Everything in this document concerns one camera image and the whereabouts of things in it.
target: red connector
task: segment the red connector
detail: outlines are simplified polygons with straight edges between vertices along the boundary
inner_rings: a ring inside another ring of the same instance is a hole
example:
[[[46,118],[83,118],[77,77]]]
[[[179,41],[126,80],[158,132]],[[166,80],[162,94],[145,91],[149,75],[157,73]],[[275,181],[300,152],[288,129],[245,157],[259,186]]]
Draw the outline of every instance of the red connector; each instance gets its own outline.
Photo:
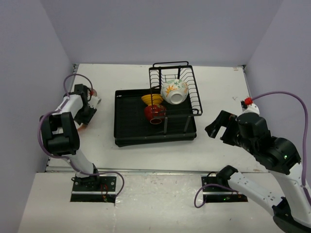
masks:
[[[246,105],[251,105],[253,103],[253,100],[252,100],[252,98],[248,97],[244,100],[244,102]]]

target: red bowl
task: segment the red bowl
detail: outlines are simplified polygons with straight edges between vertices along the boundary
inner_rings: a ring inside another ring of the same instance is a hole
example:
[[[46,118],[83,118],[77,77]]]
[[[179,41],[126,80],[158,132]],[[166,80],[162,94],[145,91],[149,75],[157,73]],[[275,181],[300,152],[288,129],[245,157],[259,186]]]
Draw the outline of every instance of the red bowl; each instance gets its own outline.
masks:
[[[162,119],[155,118],[156,117],[163,117],[165,116],[166,108],[162,105],[149,105],[145,107],[144,113],[147,120],[154,125],[160,124],[162,122]]]

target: gray wall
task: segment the gray wall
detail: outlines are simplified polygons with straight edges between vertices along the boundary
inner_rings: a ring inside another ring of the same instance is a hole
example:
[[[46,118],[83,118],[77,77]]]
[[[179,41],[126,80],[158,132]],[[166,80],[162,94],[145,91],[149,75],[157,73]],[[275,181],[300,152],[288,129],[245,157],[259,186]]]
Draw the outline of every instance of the gray wall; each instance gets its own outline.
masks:
[[[41,0],[77,63],[248,62],[282,0]]]
[[[305,101],[311,116],[311,1],[284,0],[246,67],[252,96],[273,91],[293,92]],[[285,95],[257,101],[274,135],[292,140],[302,155],[303,110]],[[311,154],[309,133],[307,148]],[[311,178],[311,156],[308,156]]]
[[[39,117],[60,102],[72,65],[39,0],[2,0],[0,32],[0,232],[13,233],[47,160]]]

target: wire grid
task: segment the wire grid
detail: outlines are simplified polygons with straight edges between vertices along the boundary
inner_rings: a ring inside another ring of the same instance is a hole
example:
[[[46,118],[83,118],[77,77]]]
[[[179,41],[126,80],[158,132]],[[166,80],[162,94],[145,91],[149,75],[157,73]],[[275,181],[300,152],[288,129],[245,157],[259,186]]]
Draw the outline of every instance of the wire grid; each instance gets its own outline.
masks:
[[[166,116],[194,117],[202,115],[203,113],[202,105],[192,66],[186,65],[186,66],[171,66],[171,67],[152,67],[149,69],[149,77],[150,77],[150,93],[153,95],[153,98],[151,100],[152,105],[153,102],[157,102],[159,98],[162,98],[155,95],[154,93],[160,93],[161,88],[167,81],[172,79],[181,79],[188,84],[189,94],[187,98],[190,99],[190,106],[183,109],[167,110],[165,112]],[[160,116],[160,113],[154,113],[154,116],[156,118],[164,118],[163,114],[162,116]]]

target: bowl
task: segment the bowl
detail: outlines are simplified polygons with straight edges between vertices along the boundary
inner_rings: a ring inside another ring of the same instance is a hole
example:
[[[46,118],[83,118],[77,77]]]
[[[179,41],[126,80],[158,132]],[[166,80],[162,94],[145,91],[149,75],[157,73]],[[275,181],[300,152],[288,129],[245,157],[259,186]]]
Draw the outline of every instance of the bowl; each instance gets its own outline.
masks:
[[[165,116],[166,108],[159,104],[149,105],[145,107],[144,114],[147,120],[154,125],[160,124],[162,122],[162,119],[154,118],[154,116],[157,117],[163,117]]]
[[[188,84],[180,79],[169,80],[161,88],[162,98],[170,104],[180,104],[187,98]]]
[[[163,102],[163,98],[161,97],[160,94],[152,94],[152,102],[151,102],[151,95],[145,95],[143,97],[141,97],[141,100],[149,105],[159,105]]]

